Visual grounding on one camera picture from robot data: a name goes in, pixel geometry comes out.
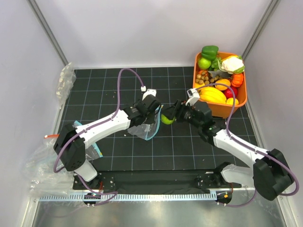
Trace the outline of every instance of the green fruit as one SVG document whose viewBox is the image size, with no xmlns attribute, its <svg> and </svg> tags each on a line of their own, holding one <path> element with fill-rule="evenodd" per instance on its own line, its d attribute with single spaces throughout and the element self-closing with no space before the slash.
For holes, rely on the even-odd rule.
<svg viewBox="0 0 303 227">
<path fill-rule="evenodd" d="M 175 121 L 175 118 L 170 120 L 166 116 L 161 114 L 161 121 L 163 122 L 163 124 L 173 124 L 173 122 Z"/>
<path fill-rule="evenodd" d="M 206 70 L 208 69 L 212 64 L 212 61 L 205 59 L 205 58 L 200 58 L 198 61 L 198 66 L 201 70 Z"/>
</svg>

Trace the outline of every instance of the robotic arm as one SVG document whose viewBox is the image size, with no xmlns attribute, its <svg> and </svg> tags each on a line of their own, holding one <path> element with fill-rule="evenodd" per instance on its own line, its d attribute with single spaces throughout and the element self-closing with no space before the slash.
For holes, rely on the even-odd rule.
<svg viewBox="0 0 303 227">
<path fill-rule="evenodd" d="M 190 89 L 187 93 L 189 96 L 187 101 L 178 100 L 173 106 L 162 110 L 162 117 L 167 118 L 171 123 L 177 121 L 192 124 L 198 129 L 198 134 L 202 140 L 230 152 L 248 165 L 248 168 L 230 163 L 220 165 L 214 170 L 217 173 L 216 181 L 218 185 L 221 185 L 221 183 L 240 183 L 250 187 L 254 186 L 264 198 L 273 200 L 293 183 L 294 179 L 280 165 L 251 150 L 268 154 L 288 167 L 280 151 L 276 149 L 267 151 L 258 148 L 231 133 L 241 144 L 232 140 L 226 126 L 219 125 L 213 120 L 207 103 L 197 102 L 200 98 L 198 92 L 195 89 Z M 71 124 L 64 126 L 54 145 L 54 150 L 59 154 L 68 140 L 84 130 L 84 133 L 68 145 L 60 159 L 67 171 L 74 171 L 82 176 L 86 182 L 90 182 L 96 178 L 98 173 L 94 166 L 85 159 L 85 149 L 117 131 L 138 126 L 142 123 L 153 123 L 155 111 L 159 106 L 160 102 L 156 98 L 156 90 L 148 89 L 143 94 L 142 101 L 119 109 L 114 118 L 112 118 L 113 114 L 110 114 L 105 118 L 77 128 L 74 128 Z M 108 118 L 111 118 L 111 120 L 100 124 Z"/>
</svg>

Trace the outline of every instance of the plastic bin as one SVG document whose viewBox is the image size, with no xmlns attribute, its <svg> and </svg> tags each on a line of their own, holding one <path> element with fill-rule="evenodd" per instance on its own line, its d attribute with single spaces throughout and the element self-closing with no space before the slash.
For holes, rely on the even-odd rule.
<svg viewBox="0 0 303 227">
<path fill-rule="evenodd" d="M 225 53 L 225 52 L 218 52 L 217 57 L 221 57 L 222 59 L 227 58 L 228 56 L 235 55 L 233 53 Z M 193 87 L 195 85 L 195 78 L 198 72 L 200 71 L 200 68 L 197 64 L 197 61 L 201 58 L 201 53 L 198 53 L 196 55 L 195 59 L 195 67 L 194 67 L 194 78 L 193 78 Z M 235 106 L 234 112 L 241 106 L 243 106 L 247 101 L 247 92 L 246 92 L 246 78 L 245 78 L 245 72 L 243 72 L 244 75 L 244 81 L 243 84 L 238 88 L 238 96 L 237 99 L 239 101 L 239 105 Z M 212 115 L 216 117 L 222 117 L 227 118 L 229 114 L 232 111 L 231 105 L 226 104 L 218 104 L 218 103 L 210 103 L 207 102 L 209 108 L 212 110 Z"/>
</svg>

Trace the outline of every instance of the cable connector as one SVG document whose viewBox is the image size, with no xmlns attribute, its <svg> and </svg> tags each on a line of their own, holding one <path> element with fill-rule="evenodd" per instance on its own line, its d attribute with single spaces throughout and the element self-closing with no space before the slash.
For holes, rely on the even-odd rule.
<svg viewBox="0 0 303 227">
<path fill-rule="evenodd" d="M 141 91 L 142 91 L 142 92 L 145 92 L 145 91 L 146 91 L 146 86 L 141 87 Z"/>
</svg>

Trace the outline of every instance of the clear plastic bag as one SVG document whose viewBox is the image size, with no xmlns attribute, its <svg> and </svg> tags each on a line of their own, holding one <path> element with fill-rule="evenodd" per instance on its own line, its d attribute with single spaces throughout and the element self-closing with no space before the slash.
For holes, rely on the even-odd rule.
<svg viewBox="0 0 303 227">
<path fill-rule="evenodd" d="M 77 126 L 80 126 L 82 125 L 79 121 L 75 121 L 74 122 L 74 127 L 77 127 Z M 96 143 L 94 143 L 93 145 L 91 145 L 89 148 L 87 148 L 85 150 L 85 158 L 88 160 L 88 161 L 91 161 L 91 160 L 95 160 L 97 158 L 100 158 L 100 157 L 103 157 L 98 145 Z"/>
<path fill-rule="evenodd" d="M 61 71 L 59 82 L 57 85 L 56 95 L 60 105 L 63 105 L 76 80 L 73 63 L 68 63 Z"/>
<path fill-rule="evenodd" d="M 68 195 L 73 183 L 73 172 L 63 169 L 53 172 L 53 164 L 57 158 L 53 146 L 56 139 L 44 139 L 44 143 L 27 159 L 24 174 L 30 179 L 32 196 Z M 58 168 L 63 166 L 59 161 Z"/>
<path fill-rule="evenodd" d="M 159 111 L 155 115 L 155 123 L 134 126 L 127 130 L 128 133 L 144 140 L 152 139 L 157 134 L 160 126 L 161 107 L 159 107 L 157 110 Z"/>
</svg>

